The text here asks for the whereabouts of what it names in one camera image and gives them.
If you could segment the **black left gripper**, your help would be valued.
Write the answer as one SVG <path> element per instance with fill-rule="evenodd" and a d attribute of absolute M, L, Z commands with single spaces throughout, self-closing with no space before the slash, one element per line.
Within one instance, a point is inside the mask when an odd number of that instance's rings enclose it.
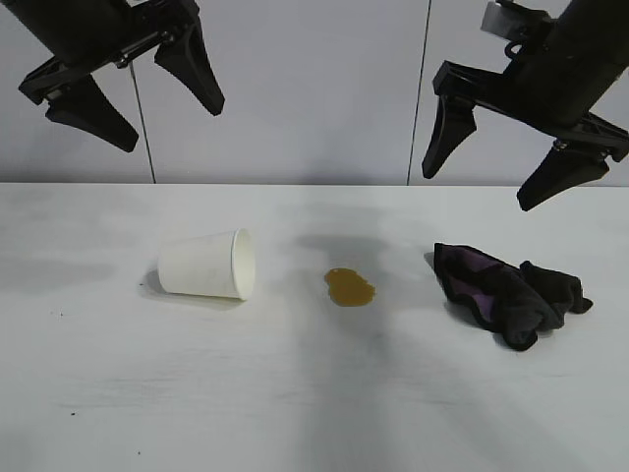
<path fill-rule="evenodd" d="M 154 62 L 211 115 L 223 111 L 225 97 L 208 59 L 194 1 L 135 6 L 126 1 L 10 1 L 8 11 L 53 54 L 25 77 L 19 90 L 35 104 L 46 97 L 45 116 L 54 123 L 133 151 L 139 134 L 89 75 L 108 63 L 124 68 L 160 44 Z"/>

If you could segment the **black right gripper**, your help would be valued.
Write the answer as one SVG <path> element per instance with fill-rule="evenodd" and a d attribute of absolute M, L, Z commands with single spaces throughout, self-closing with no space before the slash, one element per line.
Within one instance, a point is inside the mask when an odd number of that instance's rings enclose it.
<path fill-rule="evenodd" d="M 556 19 L 514 1 L 490 1 L 481 29 L 506 40 L 510 62 L 497 74 L 444 62 L 434 77 L 438 104 L 423 175 L 433 178 L 450 154 L 477 131 L 481 106 L 563 142 L 552 148 L 517 192 L 521 210 L 601 179 L 607 156 L 621 161 L 628 134 L 592 114 L 592 107 L 628 67 L 628 4 L 572 1 Z"/>

